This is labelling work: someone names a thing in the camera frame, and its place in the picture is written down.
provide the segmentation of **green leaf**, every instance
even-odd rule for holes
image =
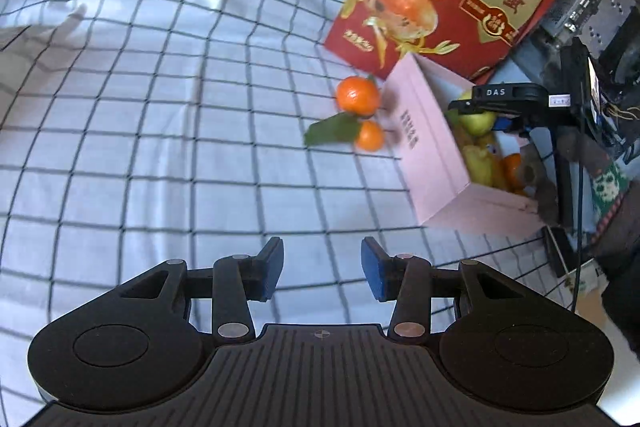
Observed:
[[[305,145],[321,145],[323,143],[353,142],[360,133],[362,124],[358,117],[350,112],[338,114],[311,124],[305,133]]]

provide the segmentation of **black cable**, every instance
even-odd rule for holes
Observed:
[[[578,245],[575,254],[576,266],[574,295],[571,301],[572,313],[575,313],[575,307],[578,303],[578,291],[580,290],[580,269],[582,268],[582,192],[584,190],[584,168],[582,167],[582,152],[585,140],[584,121],[584,108],[580,107],[580,140],[578,143]]]
[[[551,156],[553,156],[556,153],[556,150],[552,150],[549,154],[545,154],[544,156],[542,156],[542,158],[540,158],[540,161],[546,161],[549,158],[551,158]]]

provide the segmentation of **electronic device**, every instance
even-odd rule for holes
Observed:
[[[556,0],[511,58],[532,82],[568,92],[562,50],[573,39],[586,47],[598,91],[588,131],[613,158],[640,153],[640,0]]]
[[[165,261],[58,318],[28,364],[48,405],[29,427],[616,425],[596,407],[613,366],[591,323],[475,260],[435,269],[364,238],[373,296],[396,301],[380,325],[266,325],[284,263],[258,255],[213,268]],[[456,320],[431,333],[431,298]],[[211,334],[189,324],[210,298]]]

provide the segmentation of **white grid cloth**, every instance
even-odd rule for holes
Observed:
[[[386,326],[366,235],[568,303],[536,237],[418,227],[391,147],[303,146],[354,73],[320,44],[341,1],[0,0],[0,425],[42,406],[26,352],[48,322],[165,259],[209,267],[272,235],[286,263],[251,305],[258,331]],[[451,305],[434,299],[434,331]],[[209,331],[210,303],[191,319]]]

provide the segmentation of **pink gift box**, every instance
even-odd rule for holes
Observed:
[[[406,55],[389,74],[383,106],[398,136],[397,151],[418,220],[468,233],[529,237],[543,223],[534,200],[471,182],[443,110],[473,86],[427,58]],[[498,133],[504,155],[519,150]]]

